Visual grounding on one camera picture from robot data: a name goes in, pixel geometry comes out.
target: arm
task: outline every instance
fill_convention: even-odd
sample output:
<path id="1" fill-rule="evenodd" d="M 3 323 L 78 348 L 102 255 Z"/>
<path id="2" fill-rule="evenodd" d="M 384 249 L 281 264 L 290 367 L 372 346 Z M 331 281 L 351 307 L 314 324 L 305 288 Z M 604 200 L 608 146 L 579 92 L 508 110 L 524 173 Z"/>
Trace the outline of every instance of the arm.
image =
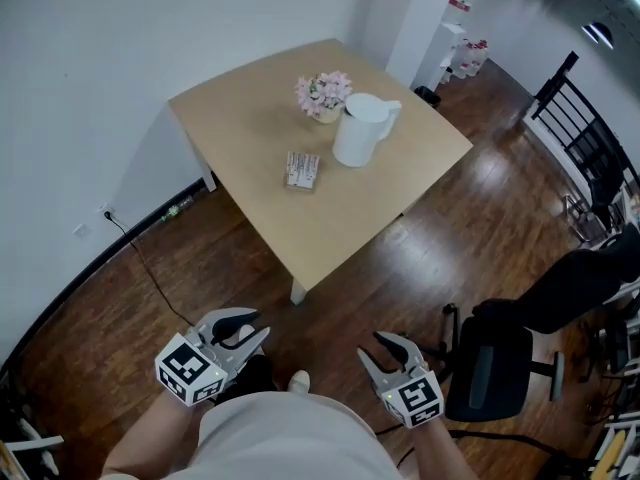
<path id="1" fill-rule="evenodd" d="M 440 418 L 414 428 L 411 435 L 421 480 L 478 480 Z"/>
<path id="2" fill-rule="evenodd" d="M 178 455 L 192 415 L 192 407 L 165 391 L 111 451 L 102 474 L 125 473 L 140 480 L 164 477 Z"/>

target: flower vase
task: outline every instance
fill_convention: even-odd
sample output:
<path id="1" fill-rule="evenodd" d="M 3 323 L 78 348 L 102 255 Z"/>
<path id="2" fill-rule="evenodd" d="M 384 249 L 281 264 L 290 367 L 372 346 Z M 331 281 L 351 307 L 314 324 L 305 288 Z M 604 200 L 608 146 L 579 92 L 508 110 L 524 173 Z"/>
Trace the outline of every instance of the flower vase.
<path id="1" fill-rule="evenodd" d="M 319 116 L 311 116 L 311 117 L 313 117 L 319 123 L 331 124 L 331 123 L 335 123 L 338 120 L 338 118 L 340 117 L 341 110 L 342 110 L 342 107 L 334 107 L 331 109 L 327 109 L 325 112 L 323 112 Z"/>

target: trash can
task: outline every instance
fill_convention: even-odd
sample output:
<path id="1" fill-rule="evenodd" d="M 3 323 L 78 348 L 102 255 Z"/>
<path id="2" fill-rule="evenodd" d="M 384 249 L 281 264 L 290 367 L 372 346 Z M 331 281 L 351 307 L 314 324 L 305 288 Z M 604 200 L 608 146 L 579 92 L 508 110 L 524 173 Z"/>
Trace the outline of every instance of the trash can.
<path id="1" fill-rule="evenodd" d="M 426 101 L 433 108 L 438 108 L 438 105 L 440 105 L 440 96 L 438 96 L 431 89 L 427 89 L 424 85 L 421 85 L 413 92 L 415 92 L 422 100 Z"/>

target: table top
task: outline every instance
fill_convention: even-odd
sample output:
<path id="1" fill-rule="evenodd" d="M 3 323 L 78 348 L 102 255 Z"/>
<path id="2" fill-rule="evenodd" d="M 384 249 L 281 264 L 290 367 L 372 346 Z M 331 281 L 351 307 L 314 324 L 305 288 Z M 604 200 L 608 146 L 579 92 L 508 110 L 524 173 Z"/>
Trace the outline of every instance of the table top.
<path id="1" fill-rule="evenodd" d="M 338 123 L 298 107 L 298 77 L 343 71 L 354 92 L 399 100 L 389 137 L 364 167 L 331 152 Z M 310 290 L 414 203 L 471 143 L 387 73 L 337 40 L 308 44 L 212 78 L 173 98 L 189 139 L 300 285 Z M 284 187 L 287 152 L 319 155 L 314 193 Z"/>

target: sneaker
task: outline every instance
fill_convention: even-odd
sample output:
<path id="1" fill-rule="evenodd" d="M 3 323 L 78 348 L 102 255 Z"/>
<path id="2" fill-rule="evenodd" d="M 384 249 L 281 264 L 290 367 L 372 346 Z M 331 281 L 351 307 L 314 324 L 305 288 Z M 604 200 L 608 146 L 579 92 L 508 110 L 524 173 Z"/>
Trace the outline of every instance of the sneaker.
<path id="1" fill-rule="evenodd" d="M 249 324 L 245 324 L 240 327 L 240 330 L 238 331 L 238 343 L 240 343 L 243 339 L 249 337 L 254 331 L 255 328 Z M 263 356 L 264 350 L 262 350 L 262 347 L 258 347 L 253 355 Z"/>
<path id="2" fill-rule="evenodd" d="M 291 377 L 287 391 L 289 393 L 298 393 L 299 395 L 304 395 L 309 392 L 310 387 L 311 377 L 309 377 L 309 374 L 304 370 L 299 370 L 293 374 L 293 377 Z"/>

